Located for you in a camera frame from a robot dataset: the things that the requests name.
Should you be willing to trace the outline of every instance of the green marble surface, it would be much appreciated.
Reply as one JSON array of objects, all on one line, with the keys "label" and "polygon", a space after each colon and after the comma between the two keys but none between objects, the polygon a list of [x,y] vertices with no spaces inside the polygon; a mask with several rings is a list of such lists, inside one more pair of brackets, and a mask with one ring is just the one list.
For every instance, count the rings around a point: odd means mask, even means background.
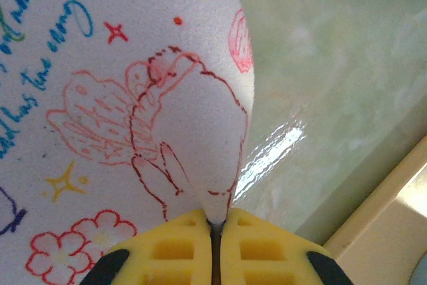
[{"label": "green marble surface", "polygon": [[427,0],[241,0],[256,98],[235,205],[322,243],[427,133]]}]

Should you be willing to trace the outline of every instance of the red cross doodle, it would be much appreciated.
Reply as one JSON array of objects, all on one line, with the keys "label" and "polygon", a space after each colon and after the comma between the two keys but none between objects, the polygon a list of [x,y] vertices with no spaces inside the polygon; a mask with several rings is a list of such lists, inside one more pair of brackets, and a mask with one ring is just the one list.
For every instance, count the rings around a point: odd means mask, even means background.
[{"label": "red cross doodle", "polygon": [[129,39],[126,37],[124,32],[121,31],[122,24],[117,25],[117,27],[111,26],[108,22],[104,21],[104,25],[109,29],[111,35],[108,37],[108,44],[110,44],[114,38],[117,36],[122,38],[124,41]]}]

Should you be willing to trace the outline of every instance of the red dot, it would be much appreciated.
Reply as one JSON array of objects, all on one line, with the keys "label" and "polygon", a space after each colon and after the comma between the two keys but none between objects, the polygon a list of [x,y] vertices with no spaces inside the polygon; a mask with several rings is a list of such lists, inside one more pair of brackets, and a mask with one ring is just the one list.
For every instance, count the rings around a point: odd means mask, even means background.
[{"label": "red dot", "polygon": [[182,25],[182,19],[181,19],[181,17],[175,17],[175,18],[173,18],[173,22],[176,25],[178,25],[178,26]]}]

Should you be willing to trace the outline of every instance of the yellow star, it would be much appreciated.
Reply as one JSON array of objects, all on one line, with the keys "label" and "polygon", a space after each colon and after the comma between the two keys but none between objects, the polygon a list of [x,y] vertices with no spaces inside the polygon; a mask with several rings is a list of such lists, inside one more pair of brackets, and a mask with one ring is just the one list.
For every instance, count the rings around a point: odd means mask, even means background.
[{"label": "yellow star", "polygon": [[74,162],[69,163],[68,168],[65,171],[65,173],[62,176],[60,176],[59,178],[46,178],[46,182],[51,184],[53,187],[53,190],[54,190],[54,194],[52,197],[53,203],[56,202],[59,195],[61,195],[61,193],[64,190],[69,190],[69,191],[80,193],[80,194],[86,194],[86,192],[84,190],[81,190],[80,188],[75,187],[69,181],[73,166],[74,166]]}]

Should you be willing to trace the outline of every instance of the black plastic part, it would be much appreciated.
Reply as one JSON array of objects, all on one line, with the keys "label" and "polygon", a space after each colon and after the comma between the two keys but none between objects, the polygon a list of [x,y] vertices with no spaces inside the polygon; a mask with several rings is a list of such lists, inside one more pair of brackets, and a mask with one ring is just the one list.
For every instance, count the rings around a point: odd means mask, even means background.
[{"label": "black plastic part", "polygon": [[116,250],[102,257],[80,285],[111,285],[130,255],[129,250]]},{"label": "black plastic part", "polygon": [[332,258],[319,252],[308,252],[307,258],[324,285],[354,285]]}]

